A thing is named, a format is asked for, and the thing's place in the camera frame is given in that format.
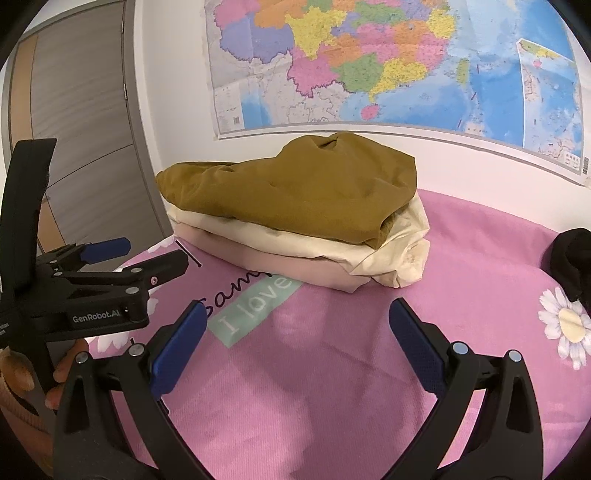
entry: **clothing stack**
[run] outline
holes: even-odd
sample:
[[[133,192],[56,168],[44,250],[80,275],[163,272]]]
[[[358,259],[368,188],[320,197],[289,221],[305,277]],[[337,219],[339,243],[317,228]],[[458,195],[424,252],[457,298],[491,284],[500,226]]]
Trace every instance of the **clothing stack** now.
[[[156,181],[177,236],[247,270],[347,292],[422,278],[429,225],[414,158],[360,135],[306,135],[243,163],[178,163]]]

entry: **flower center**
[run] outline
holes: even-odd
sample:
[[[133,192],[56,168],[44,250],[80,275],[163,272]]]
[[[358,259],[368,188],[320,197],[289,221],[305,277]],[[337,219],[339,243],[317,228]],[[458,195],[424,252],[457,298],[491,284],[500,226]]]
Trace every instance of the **flower center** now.
[[[573,343],[579,343],[585,337],[583,321],[571,309],[562,309],[558,312],[558,320],[563,335]]]

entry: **bed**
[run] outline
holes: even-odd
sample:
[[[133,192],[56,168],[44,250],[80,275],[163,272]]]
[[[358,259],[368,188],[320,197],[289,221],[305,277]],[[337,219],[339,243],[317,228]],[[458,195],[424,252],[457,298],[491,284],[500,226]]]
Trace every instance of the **bed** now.
[[[523,353],[547,476],[591,417],[591,369],[580,338],[591,332],[591,320],[540,268],[556,233],[465,200],[420,195],[431,250],[416,284],[394,289],[372,281],[345,293],[245,271],[172,236],[126,263],[172,249],[190,257],[185,275],[151,290],[150,325],[90,338],[90,351],[111,356],[131,342],[147,342],[200,300],[208,330],[163,401],[211,474],[218,480],[378,479],[435,403],[388,327],[389,305],[402,296],[452,342],[486,355]],[[579,315],[576,329],[558,319],[561,308]],[[122,397],[115,401],[135,454],[152,463]],[[460,456],[481,402],[476,393],[443,464]]]

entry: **blue gripper pad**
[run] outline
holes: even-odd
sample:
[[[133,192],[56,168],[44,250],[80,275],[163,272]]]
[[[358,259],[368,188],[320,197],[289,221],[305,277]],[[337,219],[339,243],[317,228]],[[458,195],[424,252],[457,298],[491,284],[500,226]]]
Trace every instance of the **blue gripper pad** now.
[[[89,264],[104,262],[111,258],[123,257],[131,250],[131,243],[126,238],[115,238],[106,242],[89,244],[80,253],[80,259]]]
[[[394,300],[388,315],[390,328],[425,391],[440,398],[446,390],[446,365],[419,327],[421,320],[413,314],[401,299]]]
[[[150,390],[154,398],[172,392],[206,329],[205,306],[195,302],[188,312],[185,311],[176,331],[152,360]]]

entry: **daisy print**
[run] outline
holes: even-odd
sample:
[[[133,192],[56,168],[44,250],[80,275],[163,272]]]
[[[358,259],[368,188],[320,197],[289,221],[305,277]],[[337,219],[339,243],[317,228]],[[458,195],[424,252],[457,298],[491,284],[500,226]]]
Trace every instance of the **daisy print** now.
[[[578,300],[569,302],[560,287],[554,294],[546,290],[540,297],[544,310],[538,318],[546,324],[544,333],[550,340],[558,340],[558,355],[570,357],[573,368],[579,370],[587,365],[591,355],[591,319]]]

